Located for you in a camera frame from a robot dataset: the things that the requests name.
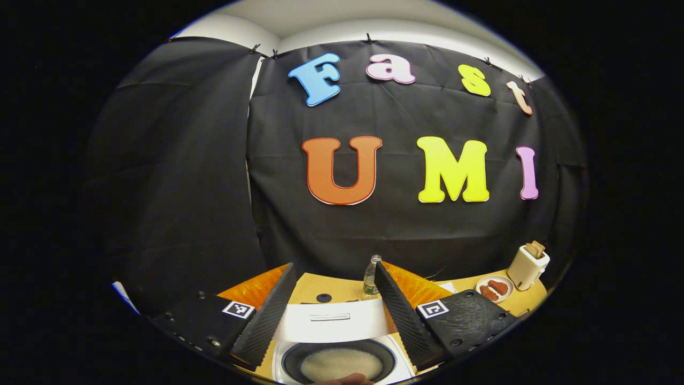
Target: white plate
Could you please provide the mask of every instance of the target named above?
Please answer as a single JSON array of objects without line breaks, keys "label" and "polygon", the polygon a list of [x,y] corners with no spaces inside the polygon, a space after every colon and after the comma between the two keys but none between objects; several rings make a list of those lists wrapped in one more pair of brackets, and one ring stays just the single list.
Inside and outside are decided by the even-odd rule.
[{"label": "white plate", "polygon": [[489,275],[485,278],[482,278],[480,281],[477,282],[477,285],[475,286],[475,291],[482,294],[479,291],[479,287],[482,285],[487,286],[487,284],[489,283],[490,280],[493,280],[496,282],[503,282],[504,284],[506,284],[508,286],[508,292],[506,292],[505,295],[499,295],[499,293],[497,293],[496,290],[491,289],[494,292],[494,294],[499,296],[499,299],[494,301],[494,303],[499,303],[499,302],[505,301],[506,298],[510,297],[511,293],[513,293],[513,281],[509,280],[508,277],[504,277],[502,275]]}]

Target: orange letter u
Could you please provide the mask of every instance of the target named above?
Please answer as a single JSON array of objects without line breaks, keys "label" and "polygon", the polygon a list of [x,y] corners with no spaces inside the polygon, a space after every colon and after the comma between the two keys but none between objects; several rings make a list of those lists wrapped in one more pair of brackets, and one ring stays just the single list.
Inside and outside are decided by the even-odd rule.
[{"label": "orange letter u", "polygon": [[373,194],[376,188],[376,150],[382,140],[375,136],[357,136],[349,141],[356,150],[358,175],[352,187],[337,186],[332,176],[332,157],[340,148],[335,138],[314,138],[302,144],[308,154],[306,180],[308,190],[323,203],[330,205],[355,205]]}]

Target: water bottle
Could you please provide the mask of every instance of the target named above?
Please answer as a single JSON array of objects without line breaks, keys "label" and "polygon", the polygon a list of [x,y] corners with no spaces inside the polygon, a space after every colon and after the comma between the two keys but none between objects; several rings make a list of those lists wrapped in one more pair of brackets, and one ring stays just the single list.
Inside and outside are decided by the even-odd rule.
[{"label": "water bottle", "polygon": [[366,295],[378,294],[378,288],[376,287],[376,263],[381,261],[382,258],[376,254],[371,257],[371,263],[368,264],[366,268],[366,273],[363,276],[363,293]]}]

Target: black curtain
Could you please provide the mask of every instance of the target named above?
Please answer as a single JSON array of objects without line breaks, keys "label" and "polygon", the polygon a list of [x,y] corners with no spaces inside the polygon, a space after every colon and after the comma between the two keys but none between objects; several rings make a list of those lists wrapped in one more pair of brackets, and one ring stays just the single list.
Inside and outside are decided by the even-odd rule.
[{"label": "black curtain", "polygon": [[[292,69],[335,53],[339,94],[308,107],[306,91]],[[373,54],[406,58],[413,84],[370,78]],[[485,75],[491,95],[466,91],[457,68],[474,66]],[[531,116],[506,86],[526,93]],[[311,138],[336,138],[334,181],[356,182],[356,151],[349,141],[377,136],[376,187],[366,201],[332,206],[318,201],[306,183]],[[425,155],[416,141],[443,138],[458,159],[468,140],[486,144],[486,202],[421,203]],[[534,200],[522,200],[518,146],[534,149]],[[508,267],[516,250],[538,240],[551,263],[542,276],[557,281],[575,250],[576,228],[588,195],[586,155],[561,98],[545,79],[531,86],[478,58],[407,42],[335,42],[266,59],[250,101],[247,159],[253,211],[267,263],[295,262],[298,270],[359,280],[371,255],[435,280],[489,273]],[[442,183],[442,190],[447,190]]]},{"label": "black curtain", "polygon": [[103,266],[143,314],[264,272],[245,167],[259,54],[179,38],[119,84],[88,147],[81,190]]}]

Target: table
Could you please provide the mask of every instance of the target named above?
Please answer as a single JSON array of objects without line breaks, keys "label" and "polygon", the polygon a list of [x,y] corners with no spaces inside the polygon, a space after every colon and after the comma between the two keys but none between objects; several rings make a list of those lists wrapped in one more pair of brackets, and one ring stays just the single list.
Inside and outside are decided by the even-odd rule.
[{"label": "table", "polygon": [[[435,281],[435,283],[445,284],[447,282],[451,282],[456,291],[461,292],[463,290],[474,289],[477,282],[480,281],[481,278],[484,278],[488,275],[507,276],[506,269],[504,269],[489,274],[477,275],[475,277],[460,278],[458,280]],[[342,280],[339,278],[305,273],[297,281],[297,285],[292,292],[292,296],[290,296],[288,304],[319,303],[316,300],[316,296],[322,293],[332,296],[332,299],[329,303],[362,301],[364,299],[378,297],[368,297],[363,293],[363,281]],[[498,303],[498,305],[504,310],[508,310],[514,316],[520,316],[539,306],[544,301],[546,296],[546,287],[544,287],[544,284],[538,280],[534,285],[532,285],[531,288],[525,291],[520,291],[517,288],[514,288],[510,297],[508,297],[505,301]],[[395,332],[390,335],[399,343],[399,346],[402,348],[402,350],[404,350],[404,354],[406,354],[406,349],[404,349],[404,344],[402,344],[399,333],[396,332],[396,328],[394,330]],[[272,360],[276,343],[277,341],[275,340],[271,341],[261,366],[257,367],[254,372],[247,370],[245,371],[272,380]],[[429,368],[427,370],[418,372],[416,368],[413,367],[414,373],[416,375],[425,373],[426,371],[432,369],[433,368]]]}]

